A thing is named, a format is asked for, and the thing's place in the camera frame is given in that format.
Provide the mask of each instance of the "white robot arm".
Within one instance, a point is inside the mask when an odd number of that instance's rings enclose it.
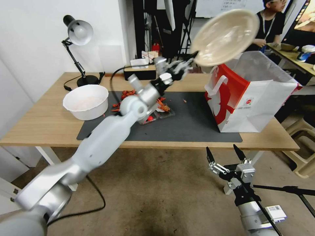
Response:
[[[44,236],[47,223],[56,219],[70,201],[68,185],[80,182],[93,169],[103,165],[130,133],[131,126],[142,122],[157,108],[156,100],[172,85],[181,80],[188,65],[197,55],[168,65],[166,59],[154,59],[159,77],[142,87],[135,75],[128,80],[138,96],[126,97],[120,105],[122,116],[106,117],[79,145],[68,160],[48,166],[17,195],[15,202],[25,212],[0,224],[0,235]]]

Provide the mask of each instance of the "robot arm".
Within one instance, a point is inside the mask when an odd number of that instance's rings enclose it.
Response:
[[[168,65],[166,59],[154,59],[159,77],[142,87],[133,75],[128,80],[138,96],[126,97],[120,105],[122,116],[106,117],[65,162],[48,166],[17,195],[15,202],[25,212],[0,224],[3,235],[46,235],[47,223],[58,217],[70,201],[68,185],[80,182],[93,169],[103,165],[124,142],[135,122],[143,122],[157,108],[156,100],[181,80],[197,53],[184,61]]]
[[[236,145],[234,145],[234,150],[241,163],[221,166],[215,162],[207,147],[209,169],[221,179],[228,181],[224,192],[225,194],[234,192],[235,205],[239,208],[241,221],[248,236],[281,236],[275,223],[284,220],[285,213],[279,205],[262,207],[260,197],[250,187],[255,175],[255,168],[251,165],[251,160],[247,159]]]

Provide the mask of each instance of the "lanyard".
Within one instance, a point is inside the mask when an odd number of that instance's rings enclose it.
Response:
[[[263,27],[263,33],[265,34],[265,16],[263,15],[262,11],[260,12],[260,15],[262,16],[263,22],[262,22],[262,27]],[[266,39],[271,31],[271,27],[273,25],[273,22],[275,21],[276,16],[272,19],[271,25],[269,27],[269,30],[266,34],[266,37],[264,39]]]

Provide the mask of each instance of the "black desk mat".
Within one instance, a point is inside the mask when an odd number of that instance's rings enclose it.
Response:
[[[239,133],[220,133],[204,92],[166,92],[165,102],[175,112],[175,116],[131,127],[128,141],[170,141],[170,142],[242,142]],[[113,92],[109,92],[108,110],[105,117],[113,115],[112,105],[116,103]],[[83,140],[105,118],[100,116],[85,121],[77,140]]]

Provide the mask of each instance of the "lamp arm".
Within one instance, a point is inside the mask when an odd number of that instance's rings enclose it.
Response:
[[[87,84],[86,81],[86,76],[85,76],[85,70],[84,68],[81,66],[81,64],[74,58],[73,54],[71,53],[69,46],[72,44],[72,42],[68,41],[69,38],[66,38],[65,40],[62,41],[62,44],[64,45],[64,47],[66,48],[67,52],[69,53],[69,55],[71,56],[72,60],[74,61],[75,66],[78,68],[78,70],[80,71],[81,75],[82,75],[82,79],[83,81]]]

